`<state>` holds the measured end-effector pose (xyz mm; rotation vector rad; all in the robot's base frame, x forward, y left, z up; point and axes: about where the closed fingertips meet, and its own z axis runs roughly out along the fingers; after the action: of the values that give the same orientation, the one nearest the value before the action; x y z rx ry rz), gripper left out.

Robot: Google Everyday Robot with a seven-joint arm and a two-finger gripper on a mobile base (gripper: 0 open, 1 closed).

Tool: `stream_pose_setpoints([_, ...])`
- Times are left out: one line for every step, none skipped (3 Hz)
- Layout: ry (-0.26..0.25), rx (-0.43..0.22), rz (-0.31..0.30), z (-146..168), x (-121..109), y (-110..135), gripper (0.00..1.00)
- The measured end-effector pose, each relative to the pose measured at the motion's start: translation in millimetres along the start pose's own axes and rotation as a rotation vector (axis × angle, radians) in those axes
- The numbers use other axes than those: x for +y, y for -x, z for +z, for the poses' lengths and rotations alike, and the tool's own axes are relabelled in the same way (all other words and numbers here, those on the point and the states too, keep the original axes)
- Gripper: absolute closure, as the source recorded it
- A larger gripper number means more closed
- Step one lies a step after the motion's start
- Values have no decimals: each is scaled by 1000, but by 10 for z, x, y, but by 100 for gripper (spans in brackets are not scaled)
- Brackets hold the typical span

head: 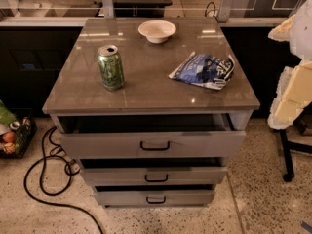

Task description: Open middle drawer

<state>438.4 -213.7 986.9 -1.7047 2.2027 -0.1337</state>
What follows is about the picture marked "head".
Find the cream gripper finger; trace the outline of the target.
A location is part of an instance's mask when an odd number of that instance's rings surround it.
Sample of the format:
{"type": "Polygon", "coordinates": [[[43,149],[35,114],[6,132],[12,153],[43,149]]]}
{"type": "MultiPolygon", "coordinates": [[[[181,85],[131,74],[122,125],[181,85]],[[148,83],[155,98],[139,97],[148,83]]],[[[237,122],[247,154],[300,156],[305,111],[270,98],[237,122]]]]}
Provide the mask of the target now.
{"type": "Polygon", "coordinates": [[[312,61],[303,60],[295,68],[286,66],[280,75],[267,120],[272,129],[285,129],[312,102],[312,61]]]}
{"type": "Polygon", "coordinates": [[[281,24],[274,27],[269,33],[268,38],[278,42],[289,42],[291,38],[291,31],[293,28],[293,21],[295,15],[290,16],[281,24]]]}

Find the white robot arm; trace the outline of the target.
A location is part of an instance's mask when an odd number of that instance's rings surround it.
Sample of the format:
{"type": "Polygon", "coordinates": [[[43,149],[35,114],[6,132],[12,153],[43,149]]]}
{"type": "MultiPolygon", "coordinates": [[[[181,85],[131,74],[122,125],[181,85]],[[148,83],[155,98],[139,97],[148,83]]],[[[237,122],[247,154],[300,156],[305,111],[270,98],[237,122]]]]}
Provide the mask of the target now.
{"type": "Polygon", "coordinates": [[[272,129],[285,129],[312,102],[312,0],[306,0],[296,13],[272,29],[268,37],[288,41],[300,63],[286,66],[280,75],[268,117],[272,129]]]}

